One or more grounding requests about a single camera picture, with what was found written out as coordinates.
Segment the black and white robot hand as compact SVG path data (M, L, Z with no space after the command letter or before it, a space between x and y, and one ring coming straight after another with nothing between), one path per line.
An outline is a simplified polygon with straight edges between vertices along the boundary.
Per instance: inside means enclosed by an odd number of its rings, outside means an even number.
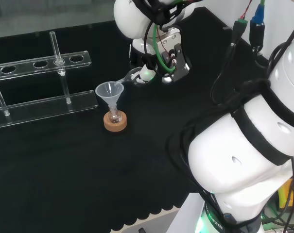
M181 28L173 25L166 32L156 32L158 53L166 67L175 70L169 73L158 60L154 49L152 29L147 36L147 42L134 39L130 44L130 70L125 75L126 82L137 86L150 83L154 78L161 78L162 83L172 84L186 77L191 69L191 63L183 47Z

